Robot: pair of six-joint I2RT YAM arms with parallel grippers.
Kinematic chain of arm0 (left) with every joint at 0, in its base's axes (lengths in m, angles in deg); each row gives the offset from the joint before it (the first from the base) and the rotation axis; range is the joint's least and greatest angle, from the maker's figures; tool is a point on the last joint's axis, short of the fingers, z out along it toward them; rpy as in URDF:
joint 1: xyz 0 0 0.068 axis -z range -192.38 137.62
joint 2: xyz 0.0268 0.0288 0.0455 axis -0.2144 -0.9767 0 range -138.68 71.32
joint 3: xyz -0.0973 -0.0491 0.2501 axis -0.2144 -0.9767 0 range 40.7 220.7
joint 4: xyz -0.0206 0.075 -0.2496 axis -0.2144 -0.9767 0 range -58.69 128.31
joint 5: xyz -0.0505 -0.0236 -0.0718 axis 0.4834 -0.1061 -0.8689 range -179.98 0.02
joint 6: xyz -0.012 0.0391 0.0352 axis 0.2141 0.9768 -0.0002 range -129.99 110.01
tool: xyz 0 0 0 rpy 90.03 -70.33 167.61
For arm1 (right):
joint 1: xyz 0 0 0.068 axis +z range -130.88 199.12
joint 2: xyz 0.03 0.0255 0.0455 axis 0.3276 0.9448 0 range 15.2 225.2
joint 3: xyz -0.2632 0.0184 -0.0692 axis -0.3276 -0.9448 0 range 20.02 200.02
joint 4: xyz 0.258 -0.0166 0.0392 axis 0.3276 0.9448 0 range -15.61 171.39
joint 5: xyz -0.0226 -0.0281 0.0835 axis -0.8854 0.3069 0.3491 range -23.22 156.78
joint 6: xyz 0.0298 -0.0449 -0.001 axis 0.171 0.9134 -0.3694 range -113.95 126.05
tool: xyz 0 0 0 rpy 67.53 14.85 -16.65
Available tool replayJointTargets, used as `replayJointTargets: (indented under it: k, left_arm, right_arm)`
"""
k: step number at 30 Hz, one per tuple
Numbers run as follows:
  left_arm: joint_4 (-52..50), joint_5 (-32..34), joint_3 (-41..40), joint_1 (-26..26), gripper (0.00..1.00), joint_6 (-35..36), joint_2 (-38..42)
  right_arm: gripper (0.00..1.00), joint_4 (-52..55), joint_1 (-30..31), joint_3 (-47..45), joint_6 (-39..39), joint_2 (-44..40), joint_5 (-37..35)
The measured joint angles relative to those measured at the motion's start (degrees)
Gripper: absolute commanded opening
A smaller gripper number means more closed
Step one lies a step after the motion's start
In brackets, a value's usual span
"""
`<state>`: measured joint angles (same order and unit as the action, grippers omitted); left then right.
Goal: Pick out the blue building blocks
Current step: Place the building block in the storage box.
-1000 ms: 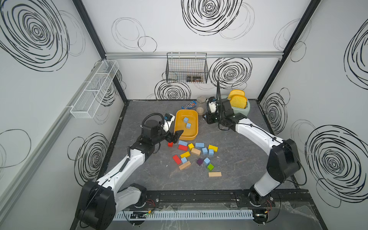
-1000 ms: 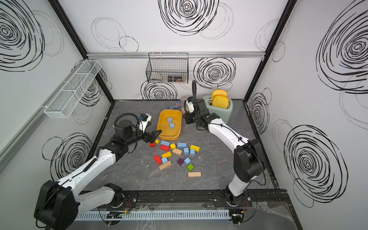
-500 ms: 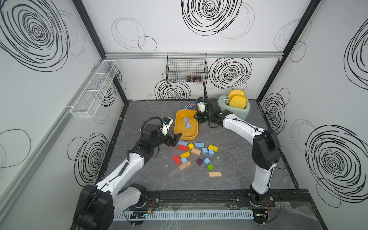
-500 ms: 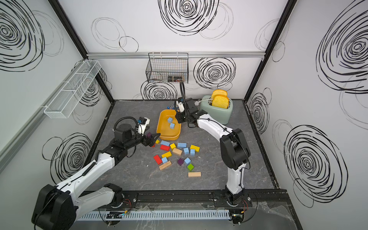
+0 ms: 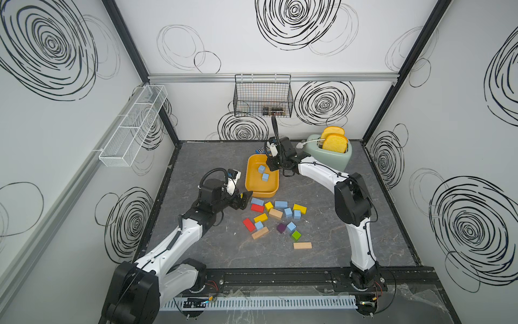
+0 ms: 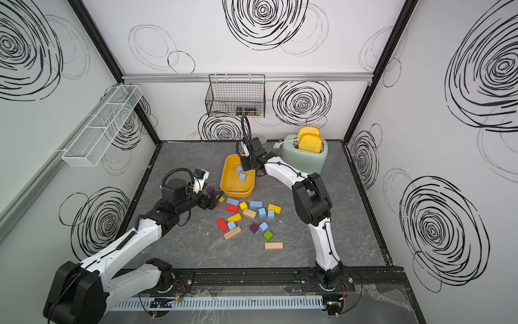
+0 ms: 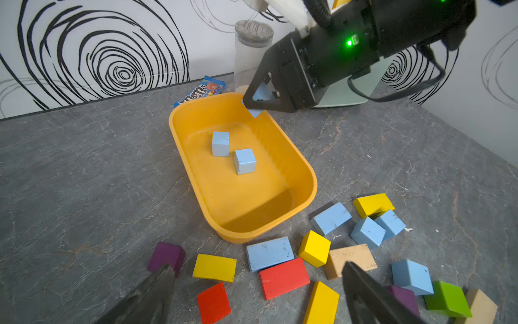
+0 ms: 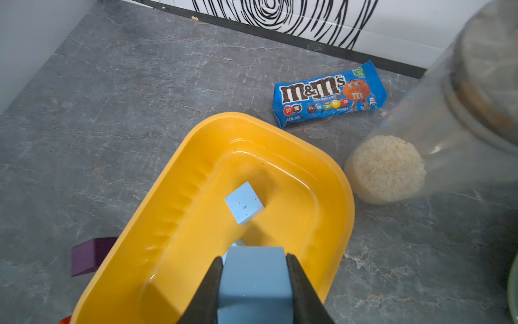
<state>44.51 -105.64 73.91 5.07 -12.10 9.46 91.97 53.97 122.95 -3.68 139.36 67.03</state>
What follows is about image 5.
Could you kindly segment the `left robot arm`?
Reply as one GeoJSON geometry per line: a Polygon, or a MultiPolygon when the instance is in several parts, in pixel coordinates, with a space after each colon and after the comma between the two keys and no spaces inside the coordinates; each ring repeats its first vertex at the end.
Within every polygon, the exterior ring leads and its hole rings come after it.
{"type": "Polygon", "coordinates": [[[100,323],[153,323],[161,307],[185,290],[205,287],[206,265],[180,257],[211,229],[228,207],[244,210],[253,193],[240,193],[236,181],[202,179],[197,199],[178,217],[178,226],[136,262],[114,271],[100,323]]]}

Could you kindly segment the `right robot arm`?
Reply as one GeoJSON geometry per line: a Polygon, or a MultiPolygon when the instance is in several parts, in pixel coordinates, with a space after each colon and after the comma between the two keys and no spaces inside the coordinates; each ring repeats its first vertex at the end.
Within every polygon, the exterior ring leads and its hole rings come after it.
{"type": "Polygon", "coordinates": [[[363,177],[335,170],[307,153],[298,153],[287,137],[269,138],[264,150],[271,171],[288,170],[305,176],[334,194],[335,213],[347,226],[352,249],[349,274],[352,286],[359,291],[371,288],[379,274],[379,263],[370,233],[372,202],[363,177]]]}

